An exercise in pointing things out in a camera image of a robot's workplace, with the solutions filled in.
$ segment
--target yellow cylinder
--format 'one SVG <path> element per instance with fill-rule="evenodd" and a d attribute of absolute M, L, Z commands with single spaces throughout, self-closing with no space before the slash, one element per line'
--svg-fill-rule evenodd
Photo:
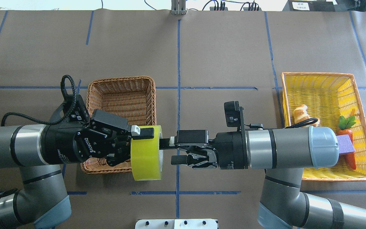
<path fill-rule="evenodd" d="M 159 150 L 162 138 L 161 126 L 140 126 L 154 128 L 153 139 L 131 140 L 131 167 L 136 181 L 154 181 L 162 179 L 163 150 Z"/>

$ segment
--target light blue joint cover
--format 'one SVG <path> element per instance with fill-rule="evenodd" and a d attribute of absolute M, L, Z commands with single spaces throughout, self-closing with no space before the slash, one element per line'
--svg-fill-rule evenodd
<path fill-rule="evenodd" d="M 69 196 L 67 196 L 37 219 L 33 225 L 35 225 L 36 229 L 48 229 L 63 223 L 70 215 L 70 199 Z"/>
<path fill-rule="evenodd" d="M 334 166 L 338 161 L 337 137 L 328 127 L 309 127 L 309 149 L 316 169 Z"/>
<path fill-rule="evenodd" d="M 265 229 L 292 229 L 293 226 L 281 220 L 260 202 L 258 210 L 258 223 Z"/>

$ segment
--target toy carrot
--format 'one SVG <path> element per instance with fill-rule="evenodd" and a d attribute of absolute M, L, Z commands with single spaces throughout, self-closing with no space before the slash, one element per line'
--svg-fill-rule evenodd
<path fill-rule="evenodd" d="M 350 116 L 348 118 L 340 116 L 340 118 L 338 119 L 338 128 L 340 128 L 338 135 L 348 135 L 351 142 L 353 142 L 353 131 L 351 130 L 351 127 L 356 123 L 355 119 L 355 116 Z M 345 161 L 348 163 L 348 165 L 350 165 L 353 170 L 357 169 L 354 153 L 349 153 L 345 155 Z"/>

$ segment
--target brown wicker basket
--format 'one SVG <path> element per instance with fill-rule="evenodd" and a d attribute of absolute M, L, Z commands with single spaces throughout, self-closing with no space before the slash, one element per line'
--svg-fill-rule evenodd
<path fill-rule="evenodd" d="M 155 82 L 148 76 L 94 80 L 87 90 L 87 110 L 95 109 L 127 118 L 129 125 L 156 125 Z M 132 172 L 131 160 L 110 167 L 104 158 L 89 158 L 80 164 L 87 174 Z"/>

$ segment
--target white label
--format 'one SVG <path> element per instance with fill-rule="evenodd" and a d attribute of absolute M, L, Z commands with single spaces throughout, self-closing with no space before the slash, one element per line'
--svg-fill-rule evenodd
<path fill-rule="evenodd" d="M 297 9 L 297 10 L 310 10 L 309 9 L 309 3 L 292 2 L 292 4 L 293 4 L 294 9 Z"/>

